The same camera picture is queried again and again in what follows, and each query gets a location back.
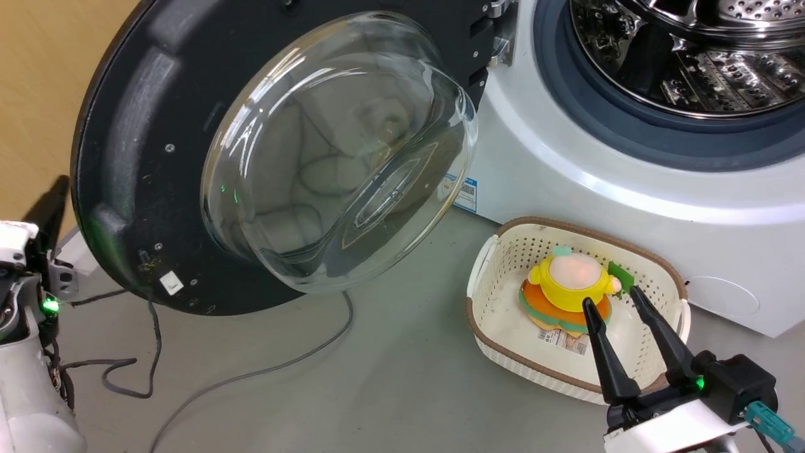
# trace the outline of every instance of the basket rim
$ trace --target basket rim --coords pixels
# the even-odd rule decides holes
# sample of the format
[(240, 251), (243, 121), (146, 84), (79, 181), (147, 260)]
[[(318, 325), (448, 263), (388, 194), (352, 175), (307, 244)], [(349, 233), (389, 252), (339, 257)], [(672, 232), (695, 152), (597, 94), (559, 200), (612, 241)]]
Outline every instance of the basket rim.
[[(669, 263), (668, 261), (664, 260), (662, 257), (655, 255), (654, 253), (647, 251), (642, 247), (638, 247), (632, 243), (628, 243), (626, 241), (620, 240), (615, 238), (611, 235), (607, 235), (605, 233), (601, 233), (599, 231), (591, 230), (589, 228), (584, 228), (582, 226), (573, 225), (572, 223), (567, 222), (559, 222), (556, 220), (550, 220), (549, 218), (542, 218), (542, 217), (521, 217), (511, 220), (505, 224), (503, 224), (500, 228), (495, 231), (495, 235), (497, 237), (503, 236), (508, 230), (511, 230), (514, 227), (518, 227), (520, 225), (542, 225), (545, 227), (552, 227), (559, 230), (570, 231), (572, 233), (577, 233), (579, 235), (588, 236), (593, 239), (600, 240), (601, 242), (608, 243), (615, 247), (622, 248), (627, 251), (631, 251), (635, 255), (640, 255), (643, 258), (646, 258), (649, 261), (654, 262), (659, 267), (663, 268), (668, 274), (671, 276), (671, 279), (674, 281), (676, 286), (677, 292), (679, 294), (679, 299), (686, 299), (687, 300), (687, 288), (685, 288), (684, 280), (676, 271), (676, 269)], [(475, 337), (484, 343), (486, 346), (490, 347), (491, 349), (497, 351), (498, 353), (518, 362), (520, 364), (526, 365), (528, 368), (535, 370), (536, 372), (541, 372), (542, 374), (549, 376), (553, 379), (560, 380), (566, 384), (573, 385), (575, 387), (579, 387), (581, 389), (588, 390), (594, 393), (601, 393), (601, 387), (599, 385), (589, 384), (583, 380), (576, 379), (575, 377), (568, 376), (564, 373), (557, 372), (552, 368), (544, 367), (543, 365), (537, 364), (533, 360), (527, 359), (510, 349), (501, 346), (498, 343), (495, 343), (490, 339), (486, 334), (481, 330), (478, 326), (478, 323), (475, 320), (475, 316), (473, 315), (473, 298), (469, 295), (467, 296), (466, 302), (466, 316), (467, 322), (469, 324), (470, 330), (473, 331)], [(641, 389), (644, 392), (654, 391), (656, 389), (660, 389), (665, 386), (666, 380), (664, 373), (660, 373), (654, 382), (649, 384), (644, 389)]]

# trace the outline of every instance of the stainless steel drum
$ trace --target stainless steel drum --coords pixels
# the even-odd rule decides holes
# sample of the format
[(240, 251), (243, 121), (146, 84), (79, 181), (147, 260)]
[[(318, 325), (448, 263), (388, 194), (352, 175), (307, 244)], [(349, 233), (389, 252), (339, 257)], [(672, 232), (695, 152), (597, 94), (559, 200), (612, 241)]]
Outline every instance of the stainless steel drum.
[(740, 118), (805, 95), (805, 0), (571, 0), (576, 36), (615, 86), (660, 110)]

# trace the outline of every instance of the green led light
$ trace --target green led light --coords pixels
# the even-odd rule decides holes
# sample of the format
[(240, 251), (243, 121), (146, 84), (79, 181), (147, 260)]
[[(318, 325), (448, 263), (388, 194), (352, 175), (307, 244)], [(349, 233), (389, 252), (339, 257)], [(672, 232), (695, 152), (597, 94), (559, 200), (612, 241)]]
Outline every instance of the green led light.
[(49, 297), (42, 302), (42, 309), (49, 313), (59, 313), (59, 301)]

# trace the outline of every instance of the cable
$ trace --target cable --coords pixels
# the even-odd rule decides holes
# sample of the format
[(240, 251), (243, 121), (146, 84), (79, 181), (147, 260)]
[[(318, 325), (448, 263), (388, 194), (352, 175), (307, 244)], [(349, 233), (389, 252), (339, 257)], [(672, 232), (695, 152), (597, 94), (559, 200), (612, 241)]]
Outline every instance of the cable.
[(76, 388), (72, 384), (72, 378), (64, 369), (59, 371), (59, 377), (61, 378), (61, 396), (67, 402), (67, 407), (73, 410), (76, 408)]
[(296, 364), (297, 362), (305, 360), (307, 357), (316, 354), (318, 351), (321, 351), (322, 349), (326, 348), (332, 342), (336, 341), (339, 337), (341, 337), (341, 335), (344, 334), (344, 332), (346, 332), (350, 326), (352, 326), (354, 317), (354, 308), (352, 299), (349, 297), (346, 291), (341, 292), (341, 294), (344, 295), (344, 299), (347, 302), (347, 308), (349, 309), (349, 317), (347, 318), (347, 321), (344, 324), (344, 326), (341, 327), (341, 329), (335, 335), (333, 335), (329, 340), (325, 341), (324, 343), (321, 343), (318, 347), (315, 347), (314, 349), (300, 355), (299, 357), (296, 357), (295, 359), (288, 360), (284, 364), (264, 368), (256, 372), (248, 372), (246, 374), (241, 374), (240, 376), (230, 377), (229, 379), (222, 380), (221, 382), (217, 382), (216, 384), (212, 384), (208, 387), (205, 387), (204, 389), (199, 390), (198, 392), (193, 393), (187, 400), (185, 400), (184, 403), (182, 403), (182, 405), (179, 406), (179, 408), (176, 411), (174, 411), (174, 413), (167, 419), (167, 421), (165, 421), (165, 423), (162, 424), (162, 427), (159, 428), (159, 431), (157, 432), (156, 436), (154, 436), (154, 440), (151, 441), (151, 447), (148, 448), (148, 453), (154, 453), (156, 451), (156, 447), (157, 445), (159, 445), (159, 440), (162, 438), (162, 435), (165, 433), (165, 430), (171, 425), (174, 419), (176, 419), (176, 417), (178, 417), (179, 414), (182, 413), (183, 410), (185, 410), (191, 403), (193, 403), (198, 398), (206, 395), (207, 393), (212, 392), (215, 389), (219, 389), (220, 387), (223, 387), (227, 384), (232, 384), (240, 380), (249, 379), (250, 377), (261, 376), (270, 372), (281, 370), (286, 367), (290, 367), (291, 365)]
[[(84, 299), (80, 301), (80, 305), (89, 304), (92, 301), (99, 301), (106, 297), (116, 296), (118, 294), (124, 293), (125, 290), (121, 291), (113, 291), (112, 293), (107, 293), (106, 295), (101, 294), (95, 297), (90, 297), (88, 299)], [(133, 398), (140, 398), (140, 399), (147, 399), (150, 398), (151, 395), (154, 394), (154, 373), (156, 372), (156, 365), (159, 362), (159, 356), (162, 354), (162, 331), (159, 329), (159, 316), (156, 313), (156, 308), (154, 307), (153, 300), (148, 300), (148, 311), (151, 312), (151, 319), (154, 321), (154, 336), (156, 337), (156, 353), (154, 354), (154, 361), (151, 362), (151, 371), (148, 373), (148, 392), (140, 393), (130, 389), (124, 389), (123, 387), (119, 387), (115, 384), (109, 382), (109, 374), (118, 368), (128, 367), (129, 365), (133, 365), (137, 363), (137, 359), (91, 359), (91, 360), (81, 360), (78, 362), (72, 362), (71, 364), (65, 364), (60, 367), (60, 370), (66, 371), (70, 368), (78, 368), (78, 367), (85, 367), (88, 365), (110, 365), (101, 375), (101, 381), (103, 382), (104, 387), (112, 392), (126, 395), (127, 397)]]
[(771, 447), (771, 443), (769, 443), (769, 439), (767, 439), (766, 436), (760, 431), (754, 430), (754, 432), (755, 434), (758, 435), (760, 443), (763, 444), (763, 446), (766, 448), (766, 451), (768, 451), (769, 453), (774, 453), (774, 450)]
[(116, 291), (111, 291), (109, 293), (103, 293), (103, 294), (98, 294), (96, 296), (87, 297), (86, 299), (81, 299), (79, 301), (64, 302), (64, 303), (67, 304), (67, 305), (70, 305), (71, 307), (77, 307), (77, 306), (81, 306), (81, 305), (87, 305), (87, 304), (95, 302), (95, 301), (100, 301), (101, 299), (106, 299), (106, 298), (109, 298), (109, 297), (119, 296), (119, 295), (124, 294), (124, 293), (128, 293), (128, 291), (126, 291), (125, 289), (118, 289)]
[(61, 364), (61, 356), (59, 353), (59, 342), (56, 339), (51, 340), (51, 346), (53, 346), (53, 352), (48, 351), (47, 349), (43, 349), (45, 355), (51, 360), (51, 367), (58, 368)]

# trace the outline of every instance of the sticker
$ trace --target sticker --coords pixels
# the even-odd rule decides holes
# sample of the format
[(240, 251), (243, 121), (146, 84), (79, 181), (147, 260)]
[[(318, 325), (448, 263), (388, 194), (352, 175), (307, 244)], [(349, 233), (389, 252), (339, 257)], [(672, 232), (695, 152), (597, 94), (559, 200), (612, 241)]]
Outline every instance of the sticker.
[(550, 343), (564, 350), (575, 352), (578, 355), (584, 355), (587, 352), (587, 346), (590, 344), (590, 336), (587, 334), (582, 334), (579, 338), (574, 339), (562, 329), (545, 330), (542, 327), (536, 327), (539, 329), (537, 337), (539, 341)]
[[(452, 183), (455, 182), (456, 177), (451, 175), (450, 173), (444, 177), (442, 187), (449, 191), (452, 188)], [(461, 185), (461, 191), (459, 191), (456, 200), (453, 202), (454, 205), (466, 209), (469, 212), (477, 212), (478, 209), (478, 181), (475, 181), (472, 178), (464, 179), (464, 184)]]
[(173, 271), (161, 276), (159, 281), (162, 282), (162, 286), (165, 287), (168, 296), (172, 296), (178, 293), (180, 289), (184, 288), (182, 281), (179, 280), (179, 277), (177, 277)]

